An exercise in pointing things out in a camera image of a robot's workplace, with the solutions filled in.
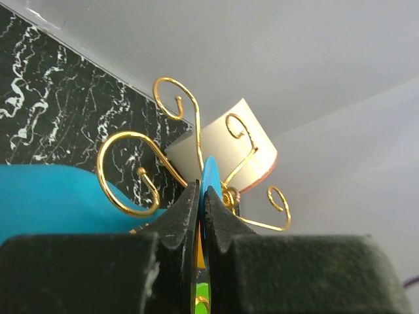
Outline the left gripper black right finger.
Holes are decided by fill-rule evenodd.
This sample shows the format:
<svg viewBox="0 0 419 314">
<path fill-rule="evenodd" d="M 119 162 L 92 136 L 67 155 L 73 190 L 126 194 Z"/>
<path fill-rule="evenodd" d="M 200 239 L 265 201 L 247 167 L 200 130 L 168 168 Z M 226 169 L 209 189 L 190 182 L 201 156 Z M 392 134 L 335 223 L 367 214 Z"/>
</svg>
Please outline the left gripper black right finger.
<svg viewBox="0 0 419 314">
<path fill-rule="evenodd" d="M 212 313 L 411 313 L 368 235 L 259 235 L 204 196 Z"/>
</svg>

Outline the blue plastic wine glass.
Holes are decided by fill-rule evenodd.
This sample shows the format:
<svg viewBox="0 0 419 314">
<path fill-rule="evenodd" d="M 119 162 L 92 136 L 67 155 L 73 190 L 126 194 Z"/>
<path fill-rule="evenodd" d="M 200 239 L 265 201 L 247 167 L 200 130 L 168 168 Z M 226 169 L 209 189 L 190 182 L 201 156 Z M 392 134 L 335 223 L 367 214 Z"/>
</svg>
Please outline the blue plastic wine glass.
<svg viewBox="0 0 419 314">
<path fill-rule="evenodd" d="M 127 232 L 139 219 L 120 212 L 96 175 L 71 166 L 1 166 L 1 242 L 33 234 Z"/>
</svg>

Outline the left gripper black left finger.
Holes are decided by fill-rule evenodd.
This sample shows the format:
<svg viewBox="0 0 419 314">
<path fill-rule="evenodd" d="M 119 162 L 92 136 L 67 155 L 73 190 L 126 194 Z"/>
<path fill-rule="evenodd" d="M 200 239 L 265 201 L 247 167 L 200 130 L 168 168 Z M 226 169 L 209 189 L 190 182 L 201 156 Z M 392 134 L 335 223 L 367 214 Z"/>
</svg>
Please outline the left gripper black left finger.
<svg viewBox="0 0 419 314">
<path fill-rule="evenodd" d="M 200 183 L 136 234 L 19 235 L 1 246 L 2 313 L 193 313 Z"/>
</svg>

